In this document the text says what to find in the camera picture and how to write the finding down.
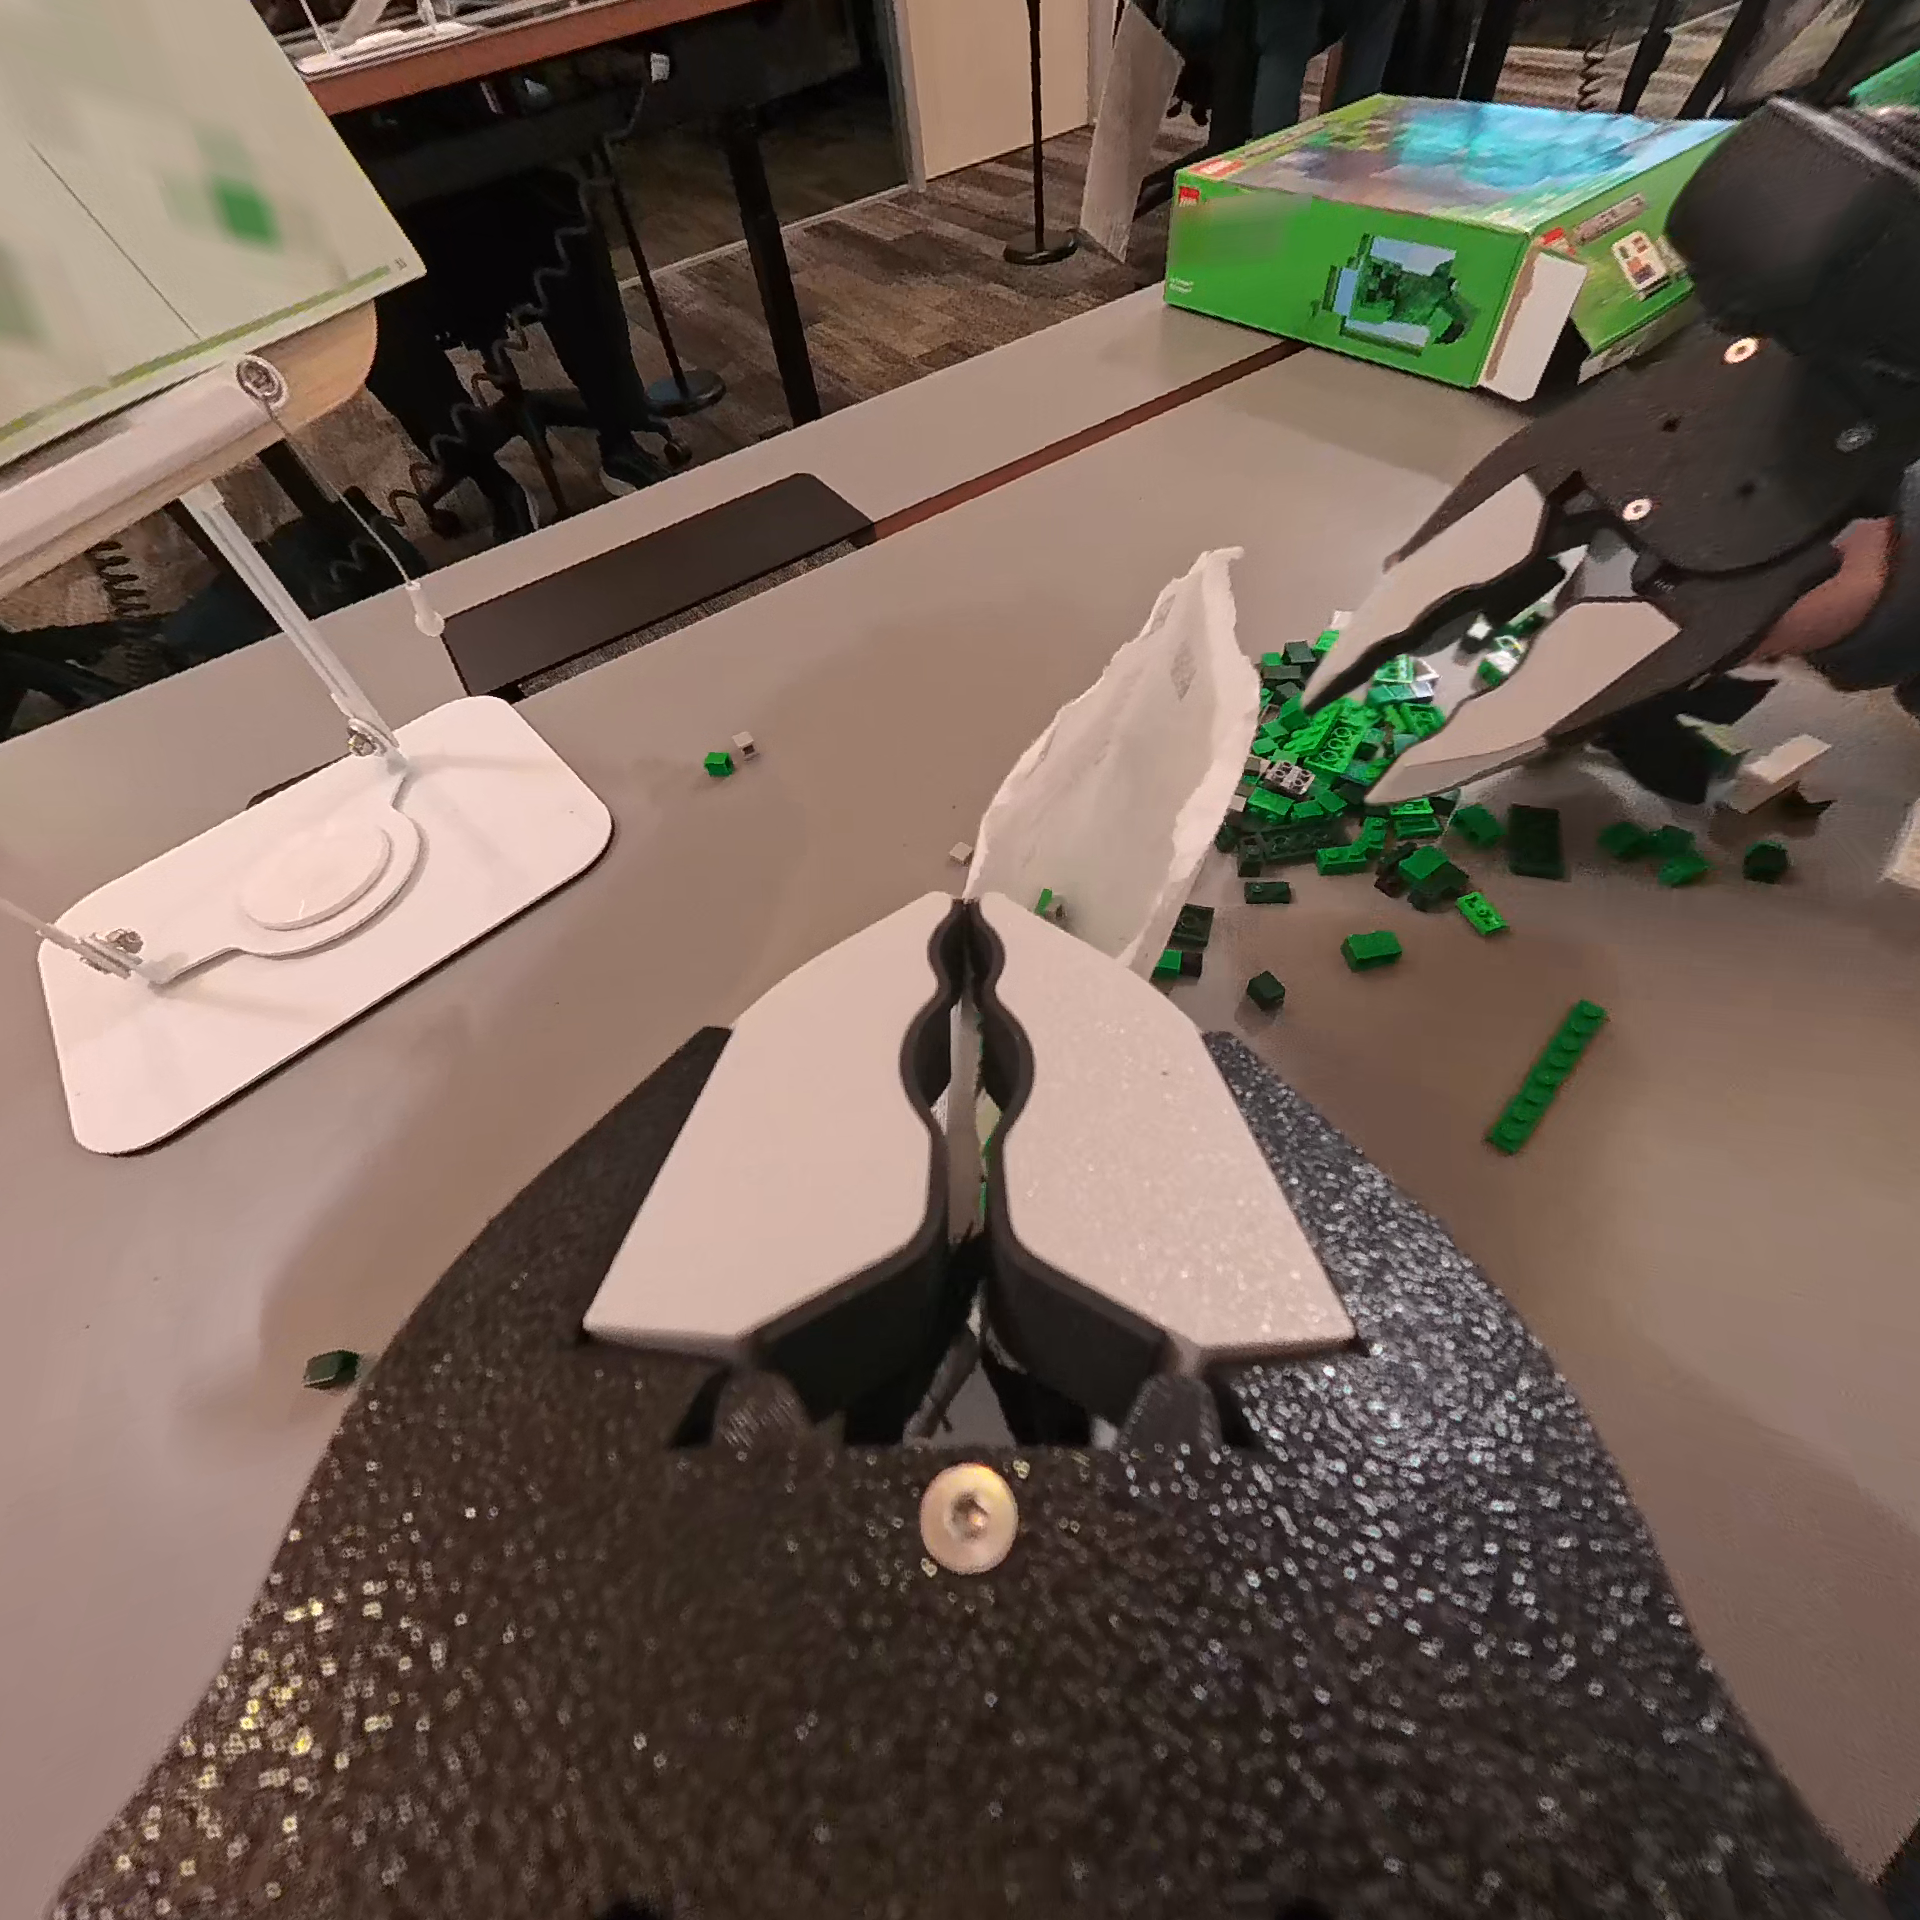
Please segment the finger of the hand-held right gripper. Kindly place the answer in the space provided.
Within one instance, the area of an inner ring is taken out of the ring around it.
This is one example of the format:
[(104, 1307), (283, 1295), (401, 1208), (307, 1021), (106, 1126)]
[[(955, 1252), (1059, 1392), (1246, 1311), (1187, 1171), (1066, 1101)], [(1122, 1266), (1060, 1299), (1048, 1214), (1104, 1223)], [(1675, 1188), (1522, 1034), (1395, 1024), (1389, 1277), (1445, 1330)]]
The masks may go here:
[(1380, 663), (1417, 656), (1430, 660), (1433, 701), (1454, 706), (1476, 672), (1462, 646), (1469, 623), (1501, 626), (1561, 586), (1561, 556), (1585, 543), (1577, 525), (1590, 509), (1581, 475), (1553, 490), (1522, 475), (1472, 506), (1388, 570), (1315, 668), (1302, 701), (1333, 704), (1366, 691)]
[(1640, 598), (1574, 604), (1537, 634), (1505, 678), (1472, 672), (1443, 726), (1388, 765), (1370, 802), (1424, 800), (1539, 759), (1558, 735), (1625, 706), (1641, 670), (1666, 660), (1677, 636)]

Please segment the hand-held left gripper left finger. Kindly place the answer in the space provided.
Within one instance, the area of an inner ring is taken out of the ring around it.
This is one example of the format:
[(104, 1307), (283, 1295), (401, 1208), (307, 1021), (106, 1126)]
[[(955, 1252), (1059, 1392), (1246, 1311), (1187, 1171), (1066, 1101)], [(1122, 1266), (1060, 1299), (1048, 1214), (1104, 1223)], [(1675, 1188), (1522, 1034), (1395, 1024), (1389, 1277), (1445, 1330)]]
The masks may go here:
[(733, 1021), (582, 1330), (782, 1376), (813, 1419), (925, 1350), (945, 1292), (966, 910), (928, 894)]

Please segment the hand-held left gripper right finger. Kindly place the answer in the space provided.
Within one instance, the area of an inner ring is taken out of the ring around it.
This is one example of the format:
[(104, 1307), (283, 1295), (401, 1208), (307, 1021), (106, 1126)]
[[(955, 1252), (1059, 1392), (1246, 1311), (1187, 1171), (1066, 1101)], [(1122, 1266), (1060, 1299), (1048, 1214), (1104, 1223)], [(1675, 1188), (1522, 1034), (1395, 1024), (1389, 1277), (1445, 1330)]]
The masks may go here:
[(1013, 1363), (1124, 1424), (1158, 1376), (1338, 1352), (1354, 1318), (1197, 1026), (1002, 894), (976, 900), (988, 1311)]

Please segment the pile of green toy bricks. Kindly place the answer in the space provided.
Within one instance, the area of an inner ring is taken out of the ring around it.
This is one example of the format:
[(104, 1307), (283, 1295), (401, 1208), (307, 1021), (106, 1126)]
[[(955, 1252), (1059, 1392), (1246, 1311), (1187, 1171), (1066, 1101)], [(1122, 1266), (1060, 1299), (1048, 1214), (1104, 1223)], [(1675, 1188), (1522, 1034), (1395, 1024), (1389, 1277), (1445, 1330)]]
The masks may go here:
[[(1568, 879), (1568, 837), (1557, 807), (1505, 802), (1505, 812), (1482, 800), (1462, 800), (1456, 783), (1412, 800), (1379, 800), (1379, 783), (1406, 755), (1443, 732), (1435, 658), (1462, 658), (1465, 691), (1482, 694), (1516, 678), (1553, 623), (1553, 602), (1542, 598), (1493, 623), (1483, 615), (1469, 622), (1456, 650), (1445, 656), (1389, 656), (1342, 701), (1308, 714), (1302, 706), (1308, 668), (1333, 652), (1338, 626), (1315, 642), (1292, 642), (1261, 656), (1264, 708), (1241, 765), (1234, 805), (1224, 813), (1214, 847), (1236, 861), (1246, 879), (1248, 904), (1284, 904), (1292, 879), (1261, 878), (1269, 869), (1312, 861), (1323, 878), (1372, 875), (1379, 892), (1404, 898), (1421, 912), (1459, 915), (1476, 938), (1507, 931), (1496, 902), (1489, 902), (1474, 875), (1459, 869), (1445, 838), (1461, 847), (1496, 851), (1512, 878)], [(1656, 744), (1683, 748), (1683, 772), (1702, 767), (1708, 783), (1730, 774), (1748, 749), (1725, 748), (1725, 730), (1773, 687), (1773, 677), (1732, 677), (1694, 692), (1669, 715), (1677, 732), (1656, 726)], [(1597, 847), (1622, 863), (1649, 861), (1660, 884), (1683, 887), (1713, 872), (1713, 861), (1697, 851), (1694, 830), (1634, 820), (1600, 830)], [(1170, 989), (1204, 974), (1216, 907), (1185, 902), (1169, 944), (1155, 958), (1147, 980)]]

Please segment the white printed paper bag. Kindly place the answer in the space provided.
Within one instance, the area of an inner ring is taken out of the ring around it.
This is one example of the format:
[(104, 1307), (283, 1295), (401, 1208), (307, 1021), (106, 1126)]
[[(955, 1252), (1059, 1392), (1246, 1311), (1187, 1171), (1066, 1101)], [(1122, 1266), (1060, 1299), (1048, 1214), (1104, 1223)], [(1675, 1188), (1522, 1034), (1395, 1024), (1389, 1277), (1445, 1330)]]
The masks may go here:
[(1157, 956), (1236, 782), (1232, 735), (1257, 682), (1236, 642), (1232, 565), (1200, 556), (1140, 634), (1048, 722), (978, 823), (966, 878), (966, 984), (945, 1094), (948, 1245), (988, 1214), (998, 1108), (981, 1080), (976, 900), (1002, 894), (1132, 972)]

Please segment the person's right forearm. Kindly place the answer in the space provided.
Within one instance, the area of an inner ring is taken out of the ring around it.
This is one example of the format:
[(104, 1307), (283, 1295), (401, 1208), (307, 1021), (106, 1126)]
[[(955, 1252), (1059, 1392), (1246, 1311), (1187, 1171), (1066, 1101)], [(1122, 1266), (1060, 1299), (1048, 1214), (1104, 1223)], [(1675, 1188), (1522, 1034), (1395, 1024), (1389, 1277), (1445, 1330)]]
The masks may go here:
[[(1876, 567), (1852, 559), (1850, 542), (1868, 525), (1885, 531)], [(1893, 509), (1884, 519), (1860, 519), (1834, 542), (1840, 556), (1838, 580), (1873, 574), (1874, 596), (1860, 605), (1853, 623), (1835, 645), (1813, 656), (1814, 672), (1844, 691), (1902, 687), (1917, 677), (1917, 463), (1902, 477)]]

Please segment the person's right hand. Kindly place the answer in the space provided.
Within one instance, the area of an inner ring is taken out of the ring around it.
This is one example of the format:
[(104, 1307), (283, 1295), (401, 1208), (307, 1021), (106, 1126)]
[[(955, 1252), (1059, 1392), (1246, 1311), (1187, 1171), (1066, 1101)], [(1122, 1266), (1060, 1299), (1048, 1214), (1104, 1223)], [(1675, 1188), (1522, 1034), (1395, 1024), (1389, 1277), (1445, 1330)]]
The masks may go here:
[[(1876, 567), (1882, 557), (1882, 542), (1885, 531), (1882, 525), (1868, 525), (1864, 534), (1857, 534), (1850, 547), (1852, 559), (1864, 559), (1870, 570)], [(1813, 656), (1822, 654), (1826, 646), (1835, 645), (1840, 636), (1844, 636), (1853, 623), (1858, 623), (1860, 605), (1868, 605), (1874, 596), (1873, 574), (1864, 580), (1838, 580), (1829, 575), (1818, 588), (1806, 591), (1760, 639), (1753, 658), (1760, 663), (1769, 660), (1806, 660), (1814, 668)]]

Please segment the white toy brick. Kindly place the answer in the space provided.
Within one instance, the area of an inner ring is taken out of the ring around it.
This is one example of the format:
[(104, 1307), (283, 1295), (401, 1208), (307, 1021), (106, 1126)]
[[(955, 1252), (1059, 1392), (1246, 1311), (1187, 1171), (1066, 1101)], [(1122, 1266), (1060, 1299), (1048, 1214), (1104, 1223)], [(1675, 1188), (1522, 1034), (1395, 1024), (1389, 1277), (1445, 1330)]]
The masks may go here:
[(1713, 802), (1734, 813), (1753, 813), (1795, 790), (1830, 749), (1819, 735), (1790, 735), (1771, 749), (1745, 755), (1734, 771), (1717, 782)]

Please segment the green cardboard toy box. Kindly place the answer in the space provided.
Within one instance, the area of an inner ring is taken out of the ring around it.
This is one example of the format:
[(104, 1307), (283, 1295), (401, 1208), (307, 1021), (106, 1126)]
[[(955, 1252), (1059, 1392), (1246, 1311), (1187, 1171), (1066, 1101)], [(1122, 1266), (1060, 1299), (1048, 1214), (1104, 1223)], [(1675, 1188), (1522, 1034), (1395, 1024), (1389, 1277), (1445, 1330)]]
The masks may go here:
[(1178, 174), (1165, 302), (1525, 403), (1690, 319), (1669, 218), (1732, 130), (1373, 95)]

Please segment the long narrow green plate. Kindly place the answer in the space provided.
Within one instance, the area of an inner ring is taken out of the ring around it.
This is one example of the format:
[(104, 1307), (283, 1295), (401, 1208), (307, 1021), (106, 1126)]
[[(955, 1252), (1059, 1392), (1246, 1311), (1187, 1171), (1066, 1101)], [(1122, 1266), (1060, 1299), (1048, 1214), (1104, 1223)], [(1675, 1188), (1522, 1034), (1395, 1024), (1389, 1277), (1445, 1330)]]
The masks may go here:
[(1590, 999), (1577, 999), (1568, 1008), (1525, 1072), (1518, 1093), (1485, 1130), (1483, 1141), (1496, 1151), (1507, 1157), (1522, 1151), (1608, 1021), (1608, 1008)]

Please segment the white book stand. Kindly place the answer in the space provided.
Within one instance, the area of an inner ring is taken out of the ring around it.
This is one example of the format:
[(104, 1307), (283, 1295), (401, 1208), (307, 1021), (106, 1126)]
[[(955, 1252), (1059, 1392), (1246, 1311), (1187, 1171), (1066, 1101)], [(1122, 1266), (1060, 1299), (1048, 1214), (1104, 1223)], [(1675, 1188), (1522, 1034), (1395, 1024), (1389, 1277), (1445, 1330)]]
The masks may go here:
[(345, 757), (72, 904), (4, 900), (38, 984), (74, 1138), (164, 1143), (582, 878), (613, 819), (499, 696), (390, 725), (248, 540), (216, 480), (333, 412), (371, 360), (368, 303), (4, 456), (4, 591), (184, 506), (294, 645)]

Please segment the white paper sheet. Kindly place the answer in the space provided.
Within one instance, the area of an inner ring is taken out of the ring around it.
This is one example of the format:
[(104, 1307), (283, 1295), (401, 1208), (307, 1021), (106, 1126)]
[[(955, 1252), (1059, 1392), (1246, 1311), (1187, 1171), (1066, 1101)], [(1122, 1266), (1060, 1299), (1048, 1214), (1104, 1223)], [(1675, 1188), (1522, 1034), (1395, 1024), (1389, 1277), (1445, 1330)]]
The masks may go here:
[(1096, 118), (1089, 146), (1078, 240), (1113, 261), (1124, 261), (1139, 214), (1139, 199), (1161, 138), (1181, 53), (1163, 31), (1169, 4), (1096, 4)]

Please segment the black office chair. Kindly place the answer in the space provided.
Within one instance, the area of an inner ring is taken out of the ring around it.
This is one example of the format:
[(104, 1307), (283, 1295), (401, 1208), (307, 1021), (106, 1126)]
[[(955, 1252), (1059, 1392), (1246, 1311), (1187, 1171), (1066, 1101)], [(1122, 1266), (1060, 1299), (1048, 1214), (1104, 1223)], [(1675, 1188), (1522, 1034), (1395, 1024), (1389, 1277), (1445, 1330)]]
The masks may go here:
[(401, 212), (424, 274), (377, 302), (368, 389), (420, 455), (420, 471), (470, 485), (497, 540), (537, 525), (520, 480), (499, 462), (514, 420), (494, 420), (449, 359), (473, 351), (499, 379), (540, 327), (582, 404), (610, 494), (648, 490), (675, 462), (668, 420), (648, 400), (629, 309), (590, 184), (560, 167), (425, 199)]

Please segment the instruction booklet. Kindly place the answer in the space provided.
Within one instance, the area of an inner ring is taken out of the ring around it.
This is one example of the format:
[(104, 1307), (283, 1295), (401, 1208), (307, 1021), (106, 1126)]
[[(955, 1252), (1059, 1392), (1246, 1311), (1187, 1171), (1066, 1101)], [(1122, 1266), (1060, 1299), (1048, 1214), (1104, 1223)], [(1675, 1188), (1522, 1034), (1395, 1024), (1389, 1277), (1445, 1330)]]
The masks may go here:
[(253, 4), (3, 4), (4, 463), (420, 274)]

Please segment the wooden background table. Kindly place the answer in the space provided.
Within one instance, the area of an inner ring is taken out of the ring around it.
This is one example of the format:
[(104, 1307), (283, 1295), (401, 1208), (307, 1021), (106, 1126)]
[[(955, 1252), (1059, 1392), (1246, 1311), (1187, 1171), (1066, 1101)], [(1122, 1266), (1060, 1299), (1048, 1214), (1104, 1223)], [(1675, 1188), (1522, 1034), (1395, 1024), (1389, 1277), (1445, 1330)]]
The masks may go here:
[(726, 160), (786, 408), (794, 424), (819, 420), (822, 404), (762, 150), (770, 108), (843, 71), (797, 4), (454, 4), (450, 14), (418, 4), (417, 11), (418, 22), (401, 26), (398, 4), (374, 4), (358, 36), (338, 21), (281, 36), (278, 45), (333, 118), (457, 86), (528, 79), (549, 67), (625, 59), (629, 69), (590, 85), (563, 117), (598, 154), (608, 188), (617, 188), (610, 146), (641, 123), (710, 133)]

